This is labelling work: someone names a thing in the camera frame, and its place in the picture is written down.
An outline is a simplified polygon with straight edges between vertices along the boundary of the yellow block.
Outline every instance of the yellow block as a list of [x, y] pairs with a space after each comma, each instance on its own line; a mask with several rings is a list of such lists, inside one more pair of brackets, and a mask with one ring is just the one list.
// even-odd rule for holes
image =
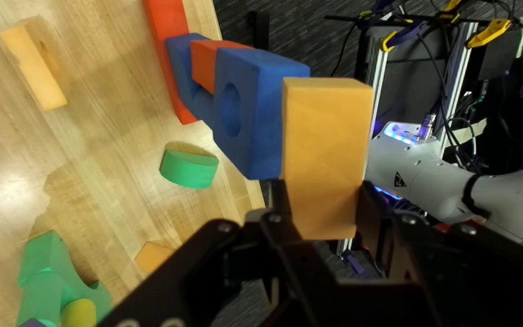
[[138, 254], [137, 254], [137, 265], [146, 272], [151, 274], [157, 270], [169, 256], [173, 254], [173, 248], [162, 246], [157, 243], [146, 243]]
[[80, 297], [62, 310], [62, 327], [95, 327], [95, 325], [97, 325], [97, 305], [88, 297]]
[[356, 232], [371, 141], [373, 87], [351, 77], [285, 77], [284, 179], [307, 239]]
[[29, 87], [37, 105], [44, 110], [68, 103], [68, 76], [60, 72], [51, 54], [51, 43], [44, 39], [42, 23], [26, 21], [0, 32], [2, 43], [13, 57], [19, 72]]

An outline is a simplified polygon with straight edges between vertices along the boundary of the black cable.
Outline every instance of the black cable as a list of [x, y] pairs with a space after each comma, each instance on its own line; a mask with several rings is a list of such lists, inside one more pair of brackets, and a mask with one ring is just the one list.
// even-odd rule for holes
[[[445, 94], [445, 90], [447, 90], [445, 76], [442, 74], [442, 68], [440, 68], [436, 57], [433, 56], [433, 52], [431, 52], [431, 48], [429, 48], [429, 45], [427, 45], [427, 41], [425, 41], [425, 38], [423, 38], [422, 34], [420, 34], [420, 41], [422, 41], [422, 45], [425, 47], [425, 50], [427, 50], [427, 54], [429, 54], [429, 57], [431, 57], [431, 63], [433, 63], [434, 70], [438, 72], [438, 77], [442, 79], [442, 90], [440, 90], [440, 92], [442, 92], [442, 101], [440, 101], [440, 103], [443, 103], [443, 99], [447, 97], [447, 94]], [[451, 121], [447, 119], [447, 112], [445, 112], [442, 107], [438, 107], [438, 110], [440, 110], [440, 114], [442, 114], [440, 119], [443, 119], [445, 136], [447, 136], [451, 147], [456, 147], [456, 152], [454, 152], [454, 154], [456, 154], [458, 163], [463, 165], [462, 154], [465, 154], [467, 159], [473, 163], [474, 170], [478, 172], [480, 166], [476, 165], [474, 156], [467, 154], [467, 152], [462, 148], [460, 139], [456, 137], [453, 127], [449, 125]]]
[[354, 28], [356, 28], [356, 23], [351, 25], [351, 28], [349, 28], [349, 32], [347, 32], [347, 36], [345, 36], [345, 39], [344, 39], [344, 43], [342, 43], [342, 48], [340, 48], [340, 54], [338, 54], [338, 61], [336, 61], [336, 65], [334, 65], [331, 76], [334, 76], [336, 70], [340, 68], [342, 57], [345, 56], [347, 43], [349, 43], [349, 39], [351, 39]]

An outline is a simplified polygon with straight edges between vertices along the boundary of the red block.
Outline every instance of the red block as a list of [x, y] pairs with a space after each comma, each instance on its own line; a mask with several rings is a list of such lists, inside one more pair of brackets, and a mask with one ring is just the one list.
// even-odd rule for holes
[[175, 81], [169, 52], [164, 43], [166, 38], [189, 32], [184, 1], [182, 0], [146, 0], [146, 10], [147, 10], [147, 18], [149, 18], [151, 30], [155, 36], [158, 59], [166, 74], [173, 108], [184, 125], [193, 123], [196, 121], [196, 117], [178, 96], [178, 87]]
[[215, 67], [218, 48], [226, 47], [244, 47], [251, 48], [244, 43], [236, 41], [218, 41], [218, 39], [196, 39], [191, 43], [191, 77], [200, 83], [207, 92], [215, 94]]

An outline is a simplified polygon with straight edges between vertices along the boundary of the orange block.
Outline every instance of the orange block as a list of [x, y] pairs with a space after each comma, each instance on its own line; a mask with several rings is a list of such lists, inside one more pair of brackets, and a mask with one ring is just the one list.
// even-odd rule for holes
[[284, 165], [293, 219], [307, 239], [353, 237], [371, 141], [373, 87], [285, 77]]
[[147, 10], [147, 18], [153, 28], [158, 59], [166, 74], [173, 108], [182, 123], [193, 123], [196, 121], [196, 117], [178, 96], [169, 52], [164, 43], [166, 38], [189, 32], [184, 1], [182, 0], [146, 0], [146, 10]]
[[37, 105], [51, 110], [68, 105], [69, 76], [51, 54], [42, 28], [44, 23], [33, 18], [2, 30], [0, 38]]
[[207, 92], [215, 92], [215, 67], [216, 54], [222, 47], [244, 47], [251, 48], [244, 43], [236, 41], [220, 41], [220, 39], [196, 39], [191, 43], [191, 65], [193, 65], [193, 79], [200, 83]]
[[151, 274], [153, 270], [157, 270], [175, 250], [169, 246], [162, 246], [157, 243], [146, 243], [135, 261], [137, 265], [146, 272]]

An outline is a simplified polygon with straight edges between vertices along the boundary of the blue block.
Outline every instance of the blue block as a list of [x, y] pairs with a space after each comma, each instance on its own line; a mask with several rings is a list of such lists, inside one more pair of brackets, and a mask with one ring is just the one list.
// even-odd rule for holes
[[273, 52], [218, 50], [215, 141], [249, 179], [280, 177], [284, 77], [309, 74], [311, 67]]
[[213, 96], [191, 77], [191, 41], [195, 39], [207, 38], [202, 34], [182, 34], [167, 38], [164, 45], [169, 50], [169, 59], [182, 101], [198, 119], [204, 119], [213, 130], [216, 130]]

